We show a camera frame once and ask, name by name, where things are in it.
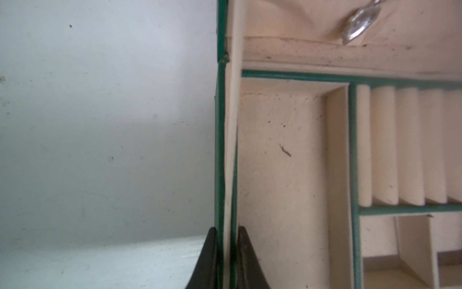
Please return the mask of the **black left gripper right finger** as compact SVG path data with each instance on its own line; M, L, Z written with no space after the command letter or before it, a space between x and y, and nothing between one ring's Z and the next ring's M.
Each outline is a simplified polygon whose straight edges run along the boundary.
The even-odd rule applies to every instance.
M244 226L238 227L237 289L270 289Z

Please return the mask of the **green jewelry box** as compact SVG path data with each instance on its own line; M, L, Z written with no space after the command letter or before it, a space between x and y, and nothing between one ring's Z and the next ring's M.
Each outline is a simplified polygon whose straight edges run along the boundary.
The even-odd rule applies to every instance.
M462 286L460 1L219 1L218 287Z

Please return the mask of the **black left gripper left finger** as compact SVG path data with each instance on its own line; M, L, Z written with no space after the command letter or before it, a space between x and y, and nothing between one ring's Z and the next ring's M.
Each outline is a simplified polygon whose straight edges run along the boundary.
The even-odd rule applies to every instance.
M186 289L217 288L218 235L211 227Z

